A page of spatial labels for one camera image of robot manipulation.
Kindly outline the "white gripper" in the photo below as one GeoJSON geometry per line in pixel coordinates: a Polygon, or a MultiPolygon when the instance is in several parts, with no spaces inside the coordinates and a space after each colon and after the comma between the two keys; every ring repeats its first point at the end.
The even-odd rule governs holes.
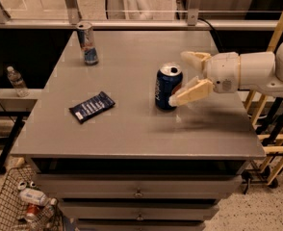
{"type": "Polygon", "coordinates": [[[197,71],[202,71],[207,79],[193,77],[183,88],[173,94],[168,101],[171,107],[203,99],[214,90],[217,93],[233,93],[240,83],[240,56],[236,52],[219,53],[213,57],[205,52],[184,51],[180,54],[183,62],[197,71]]]}

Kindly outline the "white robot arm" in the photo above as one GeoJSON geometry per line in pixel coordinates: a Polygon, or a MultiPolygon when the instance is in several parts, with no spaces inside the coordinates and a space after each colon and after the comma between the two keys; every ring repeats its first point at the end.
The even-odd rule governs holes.
{"type": "Polygon", "coordinates": [[[234,93],[256,90],[264,95],[283,97],[283,42],[275,53],[209,53],[184,51],[181,59],[202,78],[193,77],[168,101],[172,107],[206,98],[212,91],[234,93]]]}

